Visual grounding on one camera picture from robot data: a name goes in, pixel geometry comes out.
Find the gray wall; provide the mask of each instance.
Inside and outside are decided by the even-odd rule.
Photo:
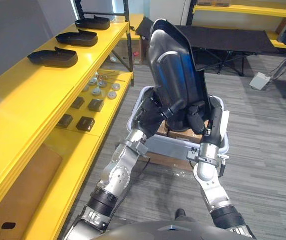
[[[104,13],[112,13],[113,12],[113,4],[112,0],[82,0],[81,2],[83,11],[85,12],[104,12]],[[110,20],[114,19],[114,16],[104,16],[101,17],[109,18]],[[86,14],[86,18],[92,17],[92,15]]]
[[[0,0],[0,75],[74,20],[69,0]]]
[[[122,0],[114,0],[117,12],[124,11]],[[131,14],[144,14],[149,18],[150,0],[128,0],[128,8]]]

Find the yellow shelf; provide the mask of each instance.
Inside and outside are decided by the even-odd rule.
[[[52,38],[37,50],[75,50],[74,66],[39,66],[25,57],[0,76],[0,201],[127,30],[126,22],[95,30],[98,43],[92,47],[60,44]],[[74,24],[64,30],[76,31]]]
[[[68,128],[55,127],[45,140],[47,146],[62,156],[63,162],[36,210],[24,239],[55,240],[58,237],[132,77],[131,72],[109,72],[112,73],[110,75],[113,73],[119,73],[119,75],[113,76],[115,79],[107,79],[107,87],[102,89],[104,91],[100,96],[91,96],[90,91],[93,87],[86,92],[81,92],[79,96],[83,97],[85,102],[79,109],[69,108],[66,112],[73,117]],[[112,83],[119,83],[121,88],[116,92],[115,99],[108,99],[106,93],[110,90]],[[100,112],[87,109],[91,99],[104,100]],[[94,118],[95,123],[90,132],[76,129],[75,126],[81,116]]]
[[[136,30],[139,26],[139,24],[141,24],[142,20],[144,18],[144,14],[142,13],[133,13],[133,14],[129,14],[129,23],[130,26],[133,26],[134,29]],[[125,17],[124,16],[116,16],[115,17],[115,22],[124,22],[125,21]],[[131,30],[131,40],[139,40],[140,36],[136,35],[135,31]],[[121,37],[122,40],[126,40],[126,34],[123,34]]]
[[[278,42],[276,39],[278,38],[278,34],[274,31],[266,31],[267,36],[271,43],[274,45],[274,47],[286,49],[286,45],[282,42]]]
[[[218,11],[230,13],[257,14],[286,18],[286,4],[276,2],[232,0],[229,7],[195,5],[193,13],[195,13],[196,11]]]

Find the white wall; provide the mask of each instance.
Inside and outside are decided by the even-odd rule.
[[[153,0],[150,3],[150,19],[166,19],[175,25],[185,25],[190,0]]]
[[[54,36],[76,20],[70,0],[38,0],[38,2]]]
[[[115,3],[115,12],[123,12],[124,5],[122,0],[112,0]],[[151,0],[128,0],[129,13],[131,14],[144,14],[149,18],[149,8]]]
[[[104,13],[112,13],[113,12],[113,4],[112,0],[82,0],[81,2],[83,11],[85,12],[104,12]],[[113,19],[114,16],[103,16],[109,19]],[[86,18],[92,17],[89,14],[85,15]]]

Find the plastic container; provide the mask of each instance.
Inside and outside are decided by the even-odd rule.
[[[144,93],[149,89],[152,88],[153,86],[146,86],[144,87],[140,93],[139,97],[134,105],[134,108],[132,110],[132,115],[128,119],[127,122],[127,130],[130,132],[132,130],[131,125],[132,125],[132,120],[133,116],[137,110],[137,107],[139,106],[142,97]],[[220,104],[222,105],[222,110],[224,110],[224,103],[222,99],[219,97],[216,97]],[[172,158],[176,159],[181,159],[187,161],[187,152],[191,150],[191,148],[199,149],[199,144],[197,143],[192,143],[189,141],[184,141],[184,140],[179,140],[175,138],[170,138],[167,136],[161,136],[161,135],[154,135],[150,137],[145,144],[148,147],[148,151],[152,153],[157,153],[165,156],[169,156]],[[224,138],[221,142],[221,147],[219,148],[218,152],[220,154],[225,154],[227,153],[229,149],[228,145],[228,138],[227,138],[227,133],[225,133]]]

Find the white box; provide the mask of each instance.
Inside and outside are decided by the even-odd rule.
[[[249,85],[255,89],[261,90],[269,82],[270,78],[270,76],[258,72],[255,74]]]

